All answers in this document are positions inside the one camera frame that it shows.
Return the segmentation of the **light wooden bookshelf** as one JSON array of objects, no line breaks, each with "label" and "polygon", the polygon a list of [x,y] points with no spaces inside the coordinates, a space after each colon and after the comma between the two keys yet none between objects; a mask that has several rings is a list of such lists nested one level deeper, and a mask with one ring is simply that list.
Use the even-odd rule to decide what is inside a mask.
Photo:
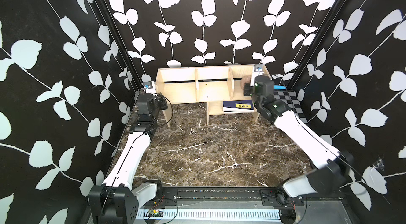
[{"label": "light wooden bookshelf", "polygon": [[244,96],[243,85],[254,76],[256,67],[269,73],[262,64],[159,69],[155,89],[172,104],[205,103],[209,124],[209,116],[224,114],[224,101],[250,99]]}]

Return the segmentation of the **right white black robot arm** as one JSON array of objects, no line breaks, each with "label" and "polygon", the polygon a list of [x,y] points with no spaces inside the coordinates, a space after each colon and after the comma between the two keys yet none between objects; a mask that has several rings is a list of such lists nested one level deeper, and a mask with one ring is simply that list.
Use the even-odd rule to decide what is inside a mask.
[{"label": "right white black robot arm", "polygon": [[257,112],[287,134],[310,158],[315,168],[285,180],[278,186],[278,196],[288,200],[313,193],[330,194],[342,186],[348,176],[353,156],[339,151],[311,130],[282,100],[274,96],[274,82],[265,75],[249,76],[244,96],[250,96]]}]

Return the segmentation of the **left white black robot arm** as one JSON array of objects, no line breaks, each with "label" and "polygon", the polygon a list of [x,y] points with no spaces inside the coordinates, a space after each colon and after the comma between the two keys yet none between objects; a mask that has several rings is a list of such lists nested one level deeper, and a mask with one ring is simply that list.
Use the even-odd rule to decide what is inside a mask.
[{"label": "left white black robot arm", "polygon": [[158,128],[160,111],[169,101],[162,94],[140,94],[136,106],[138,119],[132,124],[128,140],[110,174],[100,186],[93,186],[88,200],[95,224],[132,224],[140,208],[154,199],[157,182],[144,182],[133,188],[133,181],[142,156]]}]

